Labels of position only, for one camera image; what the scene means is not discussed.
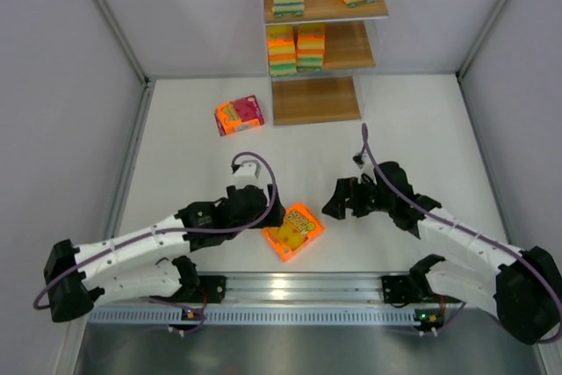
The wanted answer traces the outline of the orange green sponge pack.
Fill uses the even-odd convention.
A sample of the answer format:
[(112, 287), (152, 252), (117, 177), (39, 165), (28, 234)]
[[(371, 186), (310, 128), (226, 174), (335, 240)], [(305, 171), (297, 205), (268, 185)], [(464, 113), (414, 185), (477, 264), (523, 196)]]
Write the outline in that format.
[(326, 26), (323, 23), (300, 25), (296, 49), (298, 72), (321, 71), (326, 51)]

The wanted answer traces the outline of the pink orange sponge box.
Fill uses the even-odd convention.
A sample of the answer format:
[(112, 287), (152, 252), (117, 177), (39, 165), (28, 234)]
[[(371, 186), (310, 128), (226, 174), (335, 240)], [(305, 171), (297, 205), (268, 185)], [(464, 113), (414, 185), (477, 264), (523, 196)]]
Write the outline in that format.
[(255, 95), (228, 101), (215, 108), (220, 136), (228, 136), (264, 125), (264, 116)]

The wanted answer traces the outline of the orange scrub box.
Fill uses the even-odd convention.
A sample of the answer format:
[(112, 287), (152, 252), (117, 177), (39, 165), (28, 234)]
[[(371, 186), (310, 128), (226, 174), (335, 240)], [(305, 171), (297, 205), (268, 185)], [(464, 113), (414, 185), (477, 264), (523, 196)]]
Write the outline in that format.
[(284, 263), (325, 231), (324, 225), (303, 203), (295, 203), (285, 213), (280, 227), (265, 227), (262, 234)]

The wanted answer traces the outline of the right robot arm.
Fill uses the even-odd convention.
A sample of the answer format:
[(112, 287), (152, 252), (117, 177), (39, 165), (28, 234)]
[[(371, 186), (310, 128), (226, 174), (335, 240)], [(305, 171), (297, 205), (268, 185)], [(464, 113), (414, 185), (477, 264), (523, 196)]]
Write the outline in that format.
[(440, 202), (415, 192), (396, 162), (338, 179), (321, 211), (336, 220), (386, 213), (398, 229), (433, 247), (408, 272), (422, 300), (446, 296), (477, 307), (524, 344), (548, 342), (548, 333), (561, 329), (561, 273), (552, 255), (465, 227)]

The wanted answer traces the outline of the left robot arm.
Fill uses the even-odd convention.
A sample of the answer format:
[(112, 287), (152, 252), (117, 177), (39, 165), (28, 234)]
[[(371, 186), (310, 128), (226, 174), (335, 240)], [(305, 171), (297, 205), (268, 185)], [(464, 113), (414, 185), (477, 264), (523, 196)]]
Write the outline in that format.
[(83, 317), (121, 300), (188, 301), (200, 286), (193, 252), (233, 240), (247, 229), (280, 227), (285, 216), (275, 184), (227, 187), (215, 201), (199, 201), (131, 234), (103, 242), (57, 242), (43, 270), (46, 309), (55, 323)]

